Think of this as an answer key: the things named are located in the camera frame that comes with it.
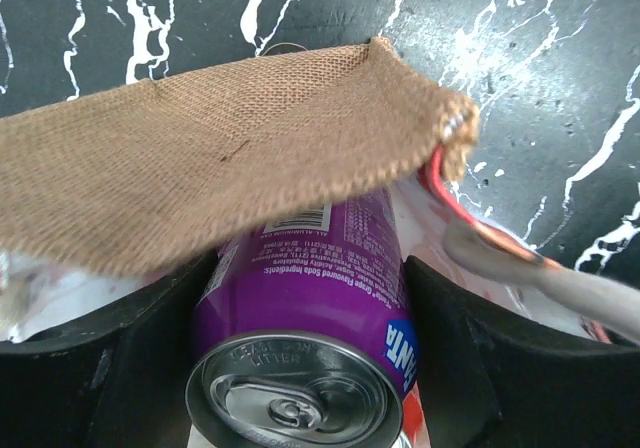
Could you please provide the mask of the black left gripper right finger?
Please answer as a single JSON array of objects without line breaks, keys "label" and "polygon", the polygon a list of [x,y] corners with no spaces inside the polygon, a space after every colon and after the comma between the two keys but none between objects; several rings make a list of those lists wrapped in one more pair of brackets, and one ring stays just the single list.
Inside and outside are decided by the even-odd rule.
[{"label": "black left gripper right finger", "polygon": [[566,334],[404,264],[434,447],[636,447],[639,351]]}]

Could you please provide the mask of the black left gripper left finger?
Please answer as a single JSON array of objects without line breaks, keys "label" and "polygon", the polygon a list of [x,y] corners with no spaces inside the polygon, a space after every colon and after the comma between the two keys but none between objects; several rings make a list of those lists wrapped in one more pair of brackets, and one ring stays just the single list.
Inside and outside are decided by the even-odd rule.
[{"label": "black left gripper left finger", "polygon": [[88,315],[1,344],[4,447],[185,447],[192,311],[210,252]]}]

